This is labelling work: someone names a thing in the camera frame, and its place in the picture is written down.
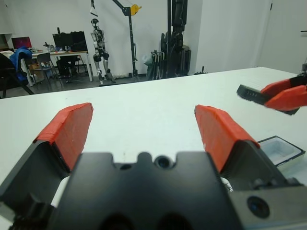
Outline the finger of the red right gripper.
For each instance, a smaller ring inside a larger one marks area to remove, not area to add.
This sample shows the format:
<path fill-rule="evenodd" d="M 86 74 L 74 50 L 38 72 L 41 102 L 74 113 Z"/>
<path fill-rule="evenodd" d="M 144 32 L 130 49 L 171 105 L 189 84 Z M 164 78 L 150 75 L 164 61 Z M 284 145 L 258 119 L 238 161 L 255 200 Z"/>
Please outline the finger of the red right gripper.
<path fill-rule="evenodd" d="M 278 82 L 271 83 L 264 87 L 260 92 L 267 95 L 277 95 L 283 90 L 294 88 L 301 85 L 307 84 L 307 76 L 305 74 L 299 74 L 295 77 L 281 80 Z"/>
<path fill-rule="evenodd" d="M 306 105 L 307 87 L 305 85 L 283 90 L 265 103 L 266 107 L 280 111 L 295 110 Z"/>

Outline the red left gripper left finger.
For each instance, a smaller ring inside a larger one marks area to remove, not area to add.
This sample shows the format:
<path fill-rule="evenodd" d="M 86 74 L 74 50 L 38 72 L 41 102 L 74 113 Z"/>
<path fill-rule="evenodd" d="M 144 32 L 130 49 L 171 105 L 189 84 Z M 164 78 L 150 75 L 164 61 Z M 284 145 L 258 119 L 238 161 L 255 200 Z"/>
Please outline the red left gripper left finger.
<path fill-rule="evenodd" d="M 0 201 L 21 211 L 28 200 L 50 204 L 72 172 L 88 135 L 91 103 L 60 110 L 36 136 L 0 186 Z"/>

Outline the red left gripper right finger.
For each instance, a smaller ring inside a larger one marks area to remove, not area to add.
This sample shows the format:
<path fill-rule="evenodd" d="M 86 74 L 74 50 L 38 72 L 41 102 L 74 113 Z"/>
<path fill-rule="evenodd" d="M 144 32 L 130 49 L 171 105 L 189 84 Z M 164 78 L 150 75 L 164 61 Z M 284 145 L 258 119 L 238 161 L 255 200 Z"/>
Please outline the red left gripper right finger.
<path fill-rule="evenodd" d="M 194 109 L 204 149 L 235 191 L 301 186 L 286 178 L 259 143 L 226 111 L 204 105 Z"/>

